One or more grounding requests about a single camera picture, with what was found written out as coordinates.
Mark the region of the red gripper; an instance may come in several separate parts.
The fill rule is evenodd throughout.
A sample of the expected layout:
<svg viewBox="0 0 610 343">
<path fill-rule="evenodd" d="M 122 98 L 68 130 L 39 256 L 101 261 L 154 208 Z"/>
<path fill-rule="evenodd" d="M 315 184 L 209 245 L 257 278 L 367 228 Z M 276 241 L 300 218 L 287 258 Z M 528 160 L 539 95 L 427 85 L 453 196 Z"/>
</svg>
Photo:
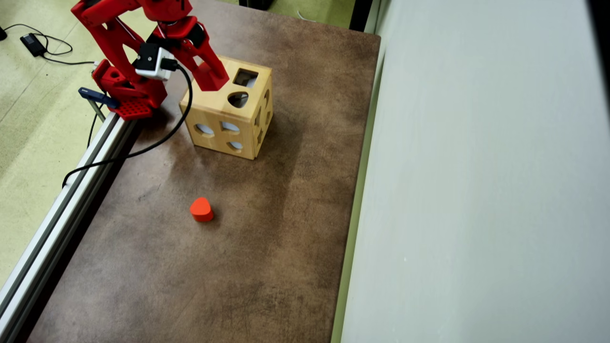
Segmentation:
<svg viewBox="0 0 610 343">
<path fill-rule="evenodd" d="M 198 84 L 226 84 L 229 77 L 224 65 L 212 50 L 209 36 L 197 17 L 178 21 L 159 21 L 148 37 L 148 43 L 165 48 L 179 47 L 179 61 L 191 72 L 198 72 Z M 195 57 L 203 63 L 199 65 Z"/>
</svg>

